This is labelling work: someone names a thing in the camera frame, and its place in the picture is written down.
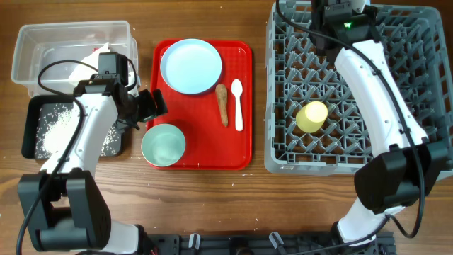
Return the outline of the light green bowl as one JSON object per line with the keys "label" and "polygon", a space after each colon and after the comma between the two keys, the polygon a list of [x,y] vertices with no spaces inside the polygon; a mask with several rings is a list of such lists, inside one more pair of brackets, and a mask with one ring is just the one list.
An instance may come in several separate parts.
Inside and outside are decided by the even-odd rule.
{"label": "light green bowl", "polygon": [[151,127],[144,135],[141,151],[146,161],[157,167],[175,164],[184,155],[186,140],[183,132],[171,124]]}

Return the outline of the large light blue plate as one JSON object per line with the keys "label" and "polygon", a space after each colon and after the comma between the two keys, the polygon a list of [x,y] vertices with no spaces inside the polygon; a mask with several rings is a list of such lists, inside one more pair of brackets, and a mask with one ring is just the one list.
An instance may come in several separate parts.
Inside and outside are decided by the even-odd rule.
{"label": "large light blue plate", "polygon": [[181,94],[201,94],[211,89],[222,74],[219,52],[208,42],[184,39],[172,44],[161,58],[162,78]]}

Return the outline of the white napkin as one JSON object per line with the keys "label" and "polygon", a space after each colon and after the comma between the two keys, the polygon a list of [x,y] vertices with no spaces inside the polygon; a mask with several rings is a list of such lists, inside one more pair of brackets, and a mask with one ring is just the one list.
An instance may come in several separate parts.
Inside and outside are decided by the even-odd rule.
{"label": "white napkin", "polygon": [[[110,43],[107,42],[102,47],[97,47],[93,52],[82,59],[83,63],[86,63],[95,69],[98,69],[98,57],[100,53],[110,52]],[[87,67],[83,64],[76,65],[74,71],[69,75],[69,83],[72,86],[77,86],[80,80],[86,80],[91,77],[92,74],[95,74],[96,71],[90,67]]]}

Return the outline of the brown carrot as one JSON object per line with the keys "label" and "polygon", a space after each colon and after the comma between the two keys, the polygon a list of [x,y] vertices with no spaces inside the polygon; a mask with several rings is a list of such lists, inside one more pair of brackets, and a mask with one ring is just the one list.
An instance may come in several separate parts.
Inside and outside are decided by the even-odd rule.
{"label": "brown carrot", "polygon": [[229,124],[228,113],[227,113],[227,102],[228,102],[228,92],[227,88],[223,84],[218,84],[215,88],[215,93],[217,97],[217,102],[219,106],[220,117],[222,125],[227,127]]}

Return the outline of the white plastic spoon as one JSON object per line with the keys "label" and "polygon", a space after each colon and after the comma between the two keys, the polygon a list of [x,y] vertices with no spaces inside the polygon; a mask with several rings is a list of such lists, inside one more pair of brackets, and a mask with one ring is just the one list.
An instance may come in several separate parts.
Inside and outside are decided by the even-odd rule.
{"label": "white plastic spoon", "polygon": [[243,93],[242,83],[239,79],[235,79],[231,84],[231,92],[235,98],[235,128],[237,131],[243,130],[243,116],[241,109],[241,95]]}

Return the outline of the white rice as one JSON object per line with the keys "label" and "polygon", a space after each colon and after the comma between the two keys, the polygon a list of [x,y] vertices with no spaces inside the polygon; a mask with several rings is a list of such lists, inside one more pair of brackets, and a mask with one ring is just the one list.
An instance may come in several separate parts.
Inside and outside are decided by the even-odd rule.
{"label": "white rice", "polygon": [[[64,142],[68,143],[78,123],[73,103],[47,103],[38,117],[34,157],[48,159]],[[101,148],[101,157],[115,157],[122,151],[122,135],[109,129]]]}

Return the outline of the yellow plastic cup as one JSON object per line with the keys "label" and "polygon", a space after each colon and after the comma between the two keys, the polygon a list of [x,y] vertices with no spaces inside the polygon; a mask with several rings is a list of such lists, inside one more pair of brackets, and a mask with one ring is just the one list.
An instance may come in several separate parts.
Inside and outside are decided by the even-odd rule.
{"label": "yellow plastic cup", "polygon": [[327,106],[320,101],[306,104],[296,115],[298,128],[307,133],[317,132],[328,117]]}

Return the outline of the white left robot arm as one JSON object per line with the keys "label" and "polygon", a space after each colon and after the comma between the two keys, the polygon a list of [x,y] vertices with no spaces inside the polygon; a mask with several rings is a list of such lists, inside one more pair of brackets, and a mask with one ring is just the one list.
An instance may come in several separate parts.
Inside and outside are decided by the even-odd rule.
{"label": "white left robot arm", "polygon": [[111,127],[137,128],[168,112],[162,92],[143,90],[136,96],[128,83],[134,65],[117,52],[98,56],[98,67],[71,94],[50,93],[74,104],[78,122],[62,149],[37,174],[24,174],[18,194],[24,220],[16,253],[29,234],[37,251],[76,251],[78,254],[157,254],[141,225],[114,221],[94,180],[105,137]]}

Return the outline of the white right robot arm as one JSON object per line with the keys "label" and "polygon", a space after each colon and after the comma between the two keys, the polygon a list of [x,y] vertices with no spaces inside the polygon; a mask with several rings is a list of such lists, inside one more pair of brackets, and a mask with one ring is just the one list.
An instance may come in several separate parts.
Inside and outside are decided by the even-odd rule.
{"label": "white right robot arm", "polygon": [[348,85],[372,146],[372,161],[355,173],[357,199],[332,229],[344,249],[359,249],[403,209],[414,203],[424,209],[449,167],[449,152],[443,142],[429,141],[398,90],[376,27],[377,9],[363,1],[313,1],[311,7],[311,41]]}

